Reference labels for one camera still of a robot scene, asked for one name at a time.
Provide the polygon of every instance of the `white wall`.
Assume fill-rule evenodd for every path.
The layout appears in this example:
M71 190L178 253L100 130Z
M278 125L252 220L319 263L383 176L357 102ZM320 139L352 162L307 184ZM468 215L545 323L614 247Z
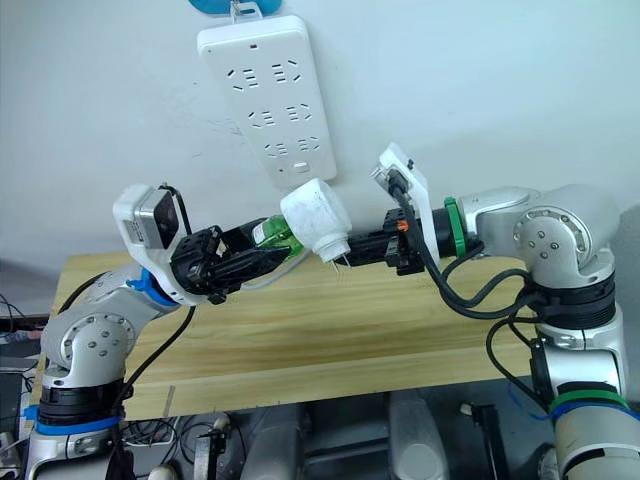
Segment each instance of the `white wall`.
M591 182L622 208L640 178L636 0L284 0L308 24L334 182L360 229L391 203L369 178L391 140L433 199ZM0 2L0 292L45 311L68 255L123 248L111 204L169 181L193 223L277 211L196 55L222 23L187 0Z

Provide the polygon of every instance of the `wooden table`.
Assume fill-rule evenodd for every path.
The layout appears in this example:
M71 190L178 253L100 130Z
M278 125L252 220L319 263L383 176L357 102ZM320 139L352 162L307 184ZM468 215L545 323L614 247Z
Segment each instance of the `wooden table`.
M131 261L127 254L69 258L57 311L92 275ZM452 276L471 295L507 259L467 262ZM513 301L510 279L484 307ZM186 308L151 322L127 360L132 372L180 324ZM498 378L485 355L491 322L461 317L444 305L426 274L398 277L383 264L336 274L312 256L259 291L223 305L198 307L189 328L135 384L128 419L234 410L378 391ZM507 332L498 357L516 375L529 373L529 352Z

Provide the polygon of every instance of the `green ring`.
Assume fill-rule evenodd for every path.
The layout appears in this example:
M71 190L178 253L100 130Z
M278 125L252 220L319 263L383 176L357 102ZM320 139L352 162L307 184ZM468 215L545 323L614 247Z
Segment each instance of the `green ring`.
M606 390L576 390L574 392L563 393L556 397L551 405L549 406L549 413L553 413L553 411L558 408L563 403L573 402L573 401L584 401L592 398L599 398L602 400L611 400L613 402L619 403L625 408L629 408L629 405L620 395L614 392L608 392Z
M456 199L453 197L445 198L444 208L447 209L447 213L449 214L449 223L451 224L451 231L453 232L453 243L456 246L456 256L461 257L466 253L467 245L464 241L464 229L462 228L462 221L460 220L460 212L458 212Z

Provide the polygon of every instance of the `floor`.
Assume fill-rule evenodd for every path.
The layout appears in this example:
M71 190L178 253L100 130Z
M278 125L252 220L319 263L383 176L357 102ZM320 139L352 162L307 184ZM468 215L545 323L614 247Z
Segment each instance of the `floor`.
M21 349L12 344L3 346L3 355L32 355L34 345L25 345ZM0 407L2 431L15 427L14 418L17 396L20 389L18 375L2 375L0 389ZM495 404L500 414L500 425L509 460L512 478L522 480L536 479L536 460L542 445L553 442L553 432L548 422L531 418L526 409L535 412L534 405L523 400L524 409L509 396L505 380L474 382L420 389L436 420L440 436L447 453L451 480L486 478L487 463L483 447L482 432L472 420L459 413L462 402L476 405ZM384 445L388 437L387 395L371 394L334 400L313 402L306 405L305 450L307 455L328 451L354 443ZM242 431L246 448L259 431L260 421L266 409L246 410L234 413L234 419ZM190 424L211 422L214 415L198 415L188 419ZM195 444L198 434L204 433L206 426L192 428L184 438L187 455L192 456L189 448ZM158 464L165 455L168 446L136 448L136 474L142 475ZM389 479L387 452L374 447L372 453L346 459L319 461L316 457L305 468L305 480L383 480ZM180 451L174 456L174 463L184 479L192 478L193 471ZM219 459L219 478L231 480L238 478L243 461L243 449L237 430L232 431L227 453Z

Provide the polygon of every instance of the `electrical outlet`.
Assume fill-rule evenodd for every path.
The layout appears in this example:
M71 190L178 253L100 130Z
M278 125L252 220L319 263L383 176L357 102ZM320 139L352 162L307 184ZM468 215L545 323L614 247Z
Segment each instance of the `electrical outlet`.
M278 187L336 176L309 35L300 18L203 30L198 51Z

